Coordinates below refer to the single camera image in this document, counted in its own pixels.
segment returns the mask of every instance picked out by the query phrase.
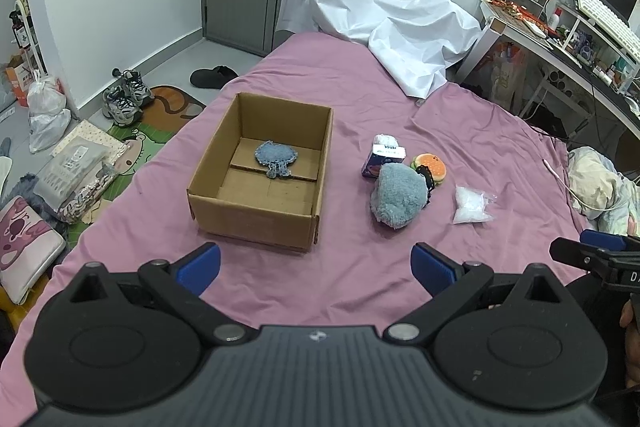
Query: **white keyboard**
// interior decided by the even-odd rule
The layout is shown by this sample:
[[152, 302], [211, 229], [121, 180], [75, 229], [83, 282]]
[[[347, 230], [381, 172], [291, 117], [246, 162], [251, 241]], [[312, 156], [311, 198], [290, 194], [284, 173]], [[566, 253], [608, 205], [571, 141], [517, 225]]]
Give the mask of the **white keyboard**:
[[640, 62], [640, 39], [601, 0], [578, 0], [578, 10], [594, 19], [614, 41], [626, 49], [636, 62]]

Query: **blue plush toy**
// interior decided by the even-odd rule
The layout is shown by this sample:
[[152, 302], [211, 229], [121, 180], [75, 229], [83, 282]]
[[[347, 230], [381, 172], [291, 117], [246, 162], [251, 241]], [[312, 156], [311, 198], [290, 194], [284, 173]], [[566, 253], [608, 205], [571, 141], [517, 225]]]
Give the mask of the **blue plush toy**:
[[298, 152], [288, 145], [274, 143], [271, 140], [264, 142], [255, 150], [255, 159], [260, 165], [269, 168], [267, 177], [274, 179], [276, 176], [286, 178], [291, 175], [287, 165], [293, 163], [298, 157]]
[[402, 163], [387, 163], [371, 195], [371, 212], [392, 229], [406, 226], [429, 202], [425, 177]]

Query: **white cable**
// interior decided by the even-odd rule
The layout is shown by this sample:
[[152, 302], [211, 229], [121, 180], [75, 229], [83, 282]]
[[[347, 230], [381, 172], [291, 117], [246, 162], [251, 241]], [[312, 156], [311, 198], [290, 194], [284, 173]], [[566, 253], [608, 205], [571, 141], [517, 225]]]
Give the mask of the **white cable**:
[[536, 108], [533, 110], [533, 112], [531, 113], [531, 115], [530, 115], [530, 116], [528, 116], [527, 118], [524, 118], [524, 119], [523, 119], [524, 121], [531, 120], [531, 118], [533, 118], [533, 115], [535, 115], [535, 113], [536, 113], [536, 111], [538, 110], [538, 108], [539, 108], [539, 107], [542, 105], [542, 103], [545, 101], [545, 97], [546, 97], [546, 94], [547, 94], [547, 93], [548, 93], [548, 91], [545, 91], [545, 94], [543, 94], [543, 95], [542, 95], [542, 100], [540, 100], [540, 101], [538, 102], [538, 105], [537, 105], [537, 106], [536, 106]]
[[545, 164], [546, 169], [549, 172], [551, 172], [551, 174], [553, 174], [554, 178], [556, 178], [556, 180], [558, 180], [562, 185], [564, 185], [564, 188], [566, 188], [571, 193], [571, 195], [578, 201], [578, 203], [580, 203], [582, 206], [585, 206], [590, 210], [595, 210], [596, 212], [607, 212], [608, 210], [618, 210], [619, 208], [622, 208], [623, 206], [628, 206], [629, 204], [628, 201], [624, 201], [623, 203], [619, 203], [616, 206], [612, 206], [611, 208], [594, 208], [593, 206], [586, 204], [578, 196], [576, 196], [575, 192], [572, 191], [566, 183], [564, 183], [564, 180], [559, 176], [559, 174], [551, 168], [551, 165], [549, 165], [548, 161], [543, 159], [542, 163]]

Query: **gray floor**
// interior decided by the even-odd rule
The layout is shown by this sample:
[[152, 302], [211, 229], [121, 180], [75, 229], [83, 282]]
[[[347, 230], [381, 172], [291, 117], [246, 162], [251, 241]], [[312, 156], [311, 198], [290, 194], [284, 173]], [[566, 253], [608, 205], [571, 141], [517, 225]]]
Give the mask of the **gray floor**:
[[[189, 77], [194, 70], [213, 68], [223, 64], [238, 74], [245, 74], [259, 61], [260, 57], [256, 55], [202, 40], [146, 74], [143, 80], [149, 87], [178, 87], [202, 103], [208, 104], [217, 97], [219, 90], [198, 89], [191, 86]], [[11, 137], [10, 156], [14, 162], [9, 177], [4, 184], [3, 194], [11, 190], [20, 177], [27, 174], [27, 172], [34, 172], [35, 174], [40, 172], [49, 161], [50, 151], [53, 149], [52, 147], [35, 154], [29, 151], [29, 112], [27, 108], [20, 107], [17, 102], [12, 107], [15, 107], [15, 114], [0, 122], [0, 141], [6, 136]], [[103, 117], [99, 111], [89, 120], [104, 130], [111, 127], [111, 121]], [[76, 123], [72, 120], [67, 132]]]

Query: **toy burger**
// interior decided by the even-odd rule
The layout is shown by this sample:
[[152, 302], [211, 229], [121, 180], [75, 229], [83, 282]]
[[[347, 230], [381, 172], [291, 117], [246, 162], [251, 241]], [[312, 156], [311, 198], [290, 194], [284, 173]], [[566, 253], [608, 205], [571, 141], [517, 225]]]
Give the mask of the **toy burger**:
[[444, 180], [444, 176], [447, 175], [447, 168], [444, 162], [434, 154], [420, 154], [416, 156], [411, 164], [411, 168], [416, 170], [420, 166], [427, 167], [430, 170], [433, 182], [436, 185], [440, 185]]

